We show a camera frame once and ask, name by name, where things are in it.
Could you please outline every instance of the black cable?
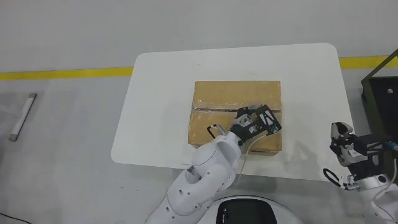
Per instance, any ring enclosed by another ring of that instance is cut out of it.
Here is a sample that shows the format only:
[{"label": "black cable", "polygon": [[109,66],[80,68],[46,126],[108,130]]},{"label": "black cable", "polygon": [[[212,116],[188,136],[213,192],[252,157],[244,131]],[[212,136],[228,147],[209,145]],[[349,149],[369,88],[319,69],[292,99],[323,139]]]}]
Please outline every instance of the black cable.
[{"label": "black cable", "polygon": [[[336,185],[336,186],[339,187],[339,188],[341,187],[341,185],[338,183],[338,177],[337,177],[337,175],[336,175],[335,173],[333,173],[330,169],[323,168],[322,172],[323,172],[323,175],[325,175],[325,177],[326,177],[327,179],[329,179],[329,181],[330,181],[332,184]],[[329,176],[329,174],[332,175],[336,180],[333,180],[333,179]]]},{"label": "black cable", "polygon": [[216,138],[216,137],[214,137],[213,133],[211,132],[211,126],[207,127],[207,131],[209,132],[209,134],[211,135],[212,138]]},{"label": "black cable", "polygon": [[27,224],[31,224],[30,222],[27,222],[27,221],[25,221],[25,220],[21,220],[21,219],[15,218],[15,217],[11,217],[11,216],[5,215],[5,214],[3,214],[3,213],[0,213],[0,215],[2,215],[2,216],[4,216],[4,217],[8,217],[8,218],[10,218],[10,219],[19,220],[20,222],[25,222],[25,223],[27,223]]}]

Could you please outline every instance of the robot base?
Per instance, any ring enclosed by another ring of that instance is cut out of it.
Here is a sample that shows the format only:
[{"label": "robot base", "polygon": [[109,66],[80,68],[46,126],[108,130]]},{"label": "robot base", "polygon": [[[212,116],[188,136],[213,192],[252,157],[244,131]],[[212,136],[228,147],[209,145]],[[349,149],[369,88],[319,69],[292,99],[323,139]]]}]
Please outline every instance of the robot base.
[{"label": "robot base", "polygon": [[233,196],[213,203],[198,224],[303,224],[293,212],[272,200],[253,196]]}]

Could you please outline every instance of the concrete floor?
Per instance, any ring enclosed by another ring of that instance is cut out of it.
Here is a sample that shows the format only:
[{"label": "concrete floor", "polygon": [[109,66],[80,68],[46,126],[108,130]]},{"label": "concrete floor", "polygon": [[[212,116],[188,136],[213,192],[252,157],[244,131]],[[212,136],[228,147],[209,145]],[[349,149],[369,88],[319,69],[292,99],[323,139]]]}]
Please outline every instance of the concrete floor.
[{"label": "concrete floor", "polygon": [[[367,73],[343,71],[357,134],[369,132],[359,98]],[[17,142],[7,140],[15,118],[0,114],[0,212],[34,224],[144,222],[179,170],[111,160],[129,79],[0,81],[0,102],[15,111],[38,93]],[[328,145],[329,133],[320,142]],[[363,222],[355,192],[328,182],[244,176],[232,194],[269,197],[304,223]]]}]

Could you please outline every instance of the gray floor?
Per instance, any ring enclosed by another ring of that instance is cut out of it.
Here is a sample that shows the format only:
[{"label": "gray floor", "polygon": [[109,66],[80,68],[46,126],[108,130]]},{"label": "gray floor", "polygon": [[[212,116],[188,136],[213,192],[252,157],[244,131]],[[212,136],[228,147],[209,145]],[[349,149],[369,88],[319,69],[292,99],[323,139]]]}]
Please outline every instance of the gray floor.
[{"label": "gray floor", "polygon": [[[367,72],[343,71],[358,134],[369,132],[359,99]],[[7,140],[15,118],[0,114],[0,212],[35,224],[143,223],[179,171],[111,160],[129,79],[0,81],[0,102],[15,111],[38,93],[17,142]],[[355,192],[328,182],[244,176],[233,193],[277,200],[305,223],[363,222]]]},{"label": "gray floor", "polygon": [[7,0],[0,71],[123,67],[144,52],[328,42],[397,48],[396,0]]}]

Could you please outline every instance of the white tabletop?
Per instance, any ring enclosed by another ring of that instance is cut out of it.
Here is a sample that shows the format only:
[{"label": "white tabletop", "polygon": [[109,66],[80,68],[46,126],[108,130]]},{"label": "white tabletop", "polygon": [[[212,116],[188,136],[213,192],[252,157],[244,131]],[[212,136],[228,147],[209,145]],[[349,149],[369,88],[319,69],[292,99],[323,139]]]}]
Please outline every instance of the white tabletop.
[{"label": "white tabletop", "polygon": [[189,167],[195,148],[187,141],[188,125],[198,80],[281,81],[282,151],[272,157],[250,155],[243,174],[326,180],[322,169],[327,167],[348,175],[329,149],[330,124],[352,124],[337,52],[330,44],[140,55],[116,131],[113,161]]}]

